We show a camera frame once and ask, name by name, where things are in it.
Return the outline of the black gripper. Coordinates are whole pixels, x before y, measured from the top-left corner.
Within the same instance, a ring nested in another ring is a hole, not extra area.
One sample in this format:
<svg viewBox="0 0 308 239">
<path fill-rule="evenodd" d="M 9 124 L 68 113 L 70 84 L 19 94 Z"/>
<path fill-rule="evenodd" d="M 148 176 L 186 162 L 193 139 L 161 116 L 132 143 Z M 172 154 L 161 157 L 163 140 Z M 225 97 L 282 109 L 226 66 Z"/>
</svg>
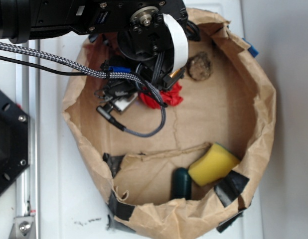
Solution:
<svg viewBox="0 0 308 239">
<path fill-rule="evenodd" d="M 109 79 L 103 88 L 105 99 L 130 97 L 136 92 L 152 92 L 147 84 L 168 92 L 183 76 L 188 58 L 186 11 L 134 11 L 132 15 L 101 17 L 101 32 L 117 33 L 120 57 L 112 57 L 108 72 L 135 73 L 136 81 L 126 77 Z"/>
</svg>

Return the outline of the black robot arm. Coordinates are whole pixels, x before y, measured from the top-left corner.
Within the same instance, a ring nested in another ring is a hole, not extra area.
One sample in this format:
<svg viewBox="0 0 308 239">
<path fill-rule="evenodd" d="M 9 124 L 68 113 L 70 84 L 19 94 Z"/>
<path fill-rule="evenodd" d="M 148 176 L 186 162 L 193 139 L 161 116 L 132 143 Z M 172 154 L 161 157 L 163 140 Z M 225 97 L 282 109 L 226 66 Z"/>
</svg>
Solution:
<svg viewBox="0 0 308 239">
<path fill-rule="evenodd" d="M 102 98 L 111 101 L 148 84 L 169 91 L 188 59 L 188 14 L 181 0 L 0 0 L 0 50 L 46 59 L 78 72 L 108 78 Z M 97 37 L 113 32 L 122 56 L 96 73 L 64 58 L 22 47 L 35 39 L 74 32 Z"/>
</svg>

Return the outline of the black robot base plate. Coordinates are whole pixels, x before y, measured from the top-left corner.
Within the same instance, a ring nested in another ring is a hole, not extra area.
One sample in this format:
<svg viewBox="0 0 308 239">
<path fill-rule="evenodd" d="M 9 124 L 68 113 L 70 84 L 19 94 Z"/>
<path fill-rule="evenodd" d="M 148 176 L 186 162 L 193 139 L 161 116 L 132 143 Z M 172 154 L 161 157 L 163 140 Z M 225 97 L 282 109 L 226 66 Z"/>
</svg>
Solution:
<svg viewBox="0 0 308 239">
<path fill-rule="evenodd" d="M 0 196 L 28 167 L 29 120 L 0 90 Z"/>
</svg>

